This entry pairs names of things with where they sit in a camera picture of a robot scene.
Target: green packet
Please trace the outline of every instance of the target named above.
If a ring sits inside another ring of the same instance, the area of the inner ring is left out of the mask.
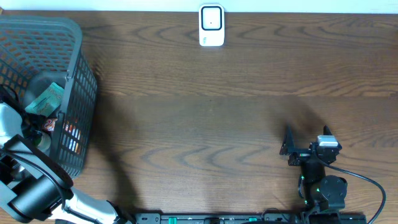
[[[28,113],[48,117],[61,105],[62,97],[63,88],[58,86],[56,83],[51,83],[51,85],[44,90],[39,97],[25,108],[25,110]]]

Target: wooden table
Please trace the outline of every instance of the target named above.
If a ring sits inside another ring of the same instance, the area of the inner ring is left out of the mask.
[[[398,17],[226,14],[222,47],[200,47],[197,13],[5,11],[70,17],[99,83],[90,151],[75,187],[130,211],[262,212],[304,206],[284,126],[304,146],[324,124],[334,165],[381,183],[398,211]],[[348,180],[346,212],[381,193]],[[14,223],[0,212],[2,223]]]

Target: black cylinder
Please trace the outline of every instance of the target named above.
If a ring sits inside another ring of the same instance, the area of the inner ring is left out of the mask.
[[[18,196],[11,201],[11,206],[29,218],[35,218],[60,199],[57,189],[44,175],[39,179],[30,178],[16,188]]]
[[[311,186],[318,183],[326,176],[325,167],[319,163],[315,158],[303,162],[301,165],[301,174],[304,178],[303,188],[307,205],[314,206],[314,199],[311,195]]]

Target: gray plastic basket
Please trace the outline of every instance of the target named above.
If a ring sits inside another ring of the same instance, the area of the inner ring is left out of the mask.
[[[80,27],[66,18],[0,16],[0,84],[14,89],[22,105],[32,101],[27,91],[48,87],[41,83],[65,89],[49,156],[71,177],[85,163],[97,94],[81,42]]]

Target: white rectangular gadget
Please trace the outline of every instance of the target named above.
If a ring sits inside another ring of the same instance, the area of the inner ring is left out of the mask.
[[[224,44],[224,8],[219,4],[205,4],[199,8],[199,43],[202,46]]]

